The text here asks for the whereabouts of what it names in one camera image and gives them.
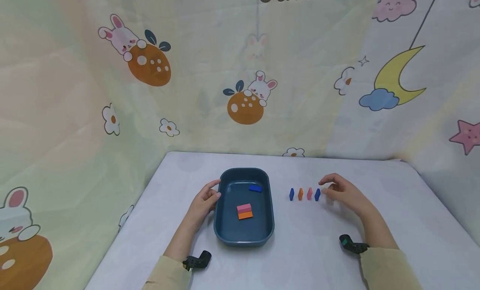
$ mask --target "beige sleeve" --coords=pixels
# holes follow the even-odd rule
[[[422,290],[401,250],[369,248],[361,253],[360,259],[370,290]]]
[[[183,264],[162,255],[142,290],[187,290],[191,276]]]

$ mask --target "moon illustration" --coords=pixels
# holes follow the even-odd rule
[[[421,90],[407,91],[400,84],[400,75],[403,69],[423,47],[424,46],[416,47],[394,56],[383,66],[380,72],[378,72],[377,78],[375,79],[375,88],[384,88],[389,92],[393,92],[399,99],[399,106],[400,104],[413,100],[426,90],[426,88],[422,88]]]

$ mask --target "pink block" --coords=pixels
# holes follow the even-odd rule
[[[250,204],[244,204],[244,205],[239,205],[237,207],[237,212],[240,213],[246,213],[246,212],[251,212],[252,211],[252,206]]]
[[[310,187],[310,188],[308,189],[308,192],[307,192],[307,199],[308,199],[308,200],[312,200],[312,193],[313,193],[312,187]]]

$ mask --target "left hand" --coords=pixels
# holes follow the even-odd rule
[[[195,232],[200,229],[207,215],[215,210],[215,205],[221,193],[212,189],[220,183],[220,179],[212,180],[198,192],[193,198],[192,204],[183,218],[183,224],[187,224]]]

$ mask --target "hanging string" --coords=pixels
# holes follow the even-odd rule
[[[417,40],[417,36],[419,35],[420,30],[422,29],[423,24],[425,23],[425,20],[427,19],[428,14],[430,13],[430,10],[432,9],[433,3],[435,3],[435,0],[432,0],[432,4],[430,4],[430,7],[428,8],[427,13],[425,14],[425,18],[423,18],[423,21],[422,21],[421,24],[420,24],[420,28],[419,28],[419,30],[417,31],[417,33],[415,34],[415,37],[413,38],[412,44],[410,45],[410,48],[409,48],[409,49],[412,49],[413,44],[415,43],[415,40]]]
[[[257,0],[257,40],[260,39],[260,0]]]

